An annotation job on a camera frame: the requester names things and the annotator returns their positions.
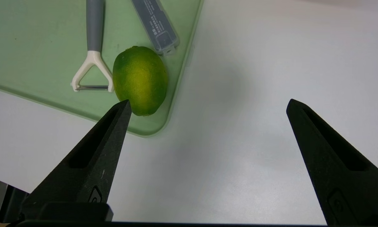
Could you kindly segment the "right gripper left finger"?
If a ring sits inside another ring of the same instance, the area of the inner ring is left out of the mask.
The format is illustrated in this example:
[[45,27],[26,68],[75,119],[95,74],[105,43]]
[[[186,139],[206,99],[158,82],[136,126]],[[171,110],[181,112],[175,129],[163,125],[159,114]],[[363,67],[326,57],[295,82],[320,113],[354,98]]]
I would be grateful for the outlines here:
[[25,200],[24,205],[88,202],[96,190],[106,202],[114,179],[132,110],[115,104]]

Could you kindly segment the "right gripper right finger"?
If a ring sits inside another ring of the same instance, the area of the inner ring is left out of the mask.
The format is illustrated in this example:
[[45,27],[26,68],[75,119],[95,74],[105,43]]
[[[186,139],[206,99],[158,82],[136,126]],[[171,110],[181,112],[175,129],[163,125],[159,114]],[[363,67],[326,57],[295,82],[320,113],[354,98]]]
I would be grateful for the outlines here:
[[378,168],[306,104],[286,113],[329,226],[378,226]]

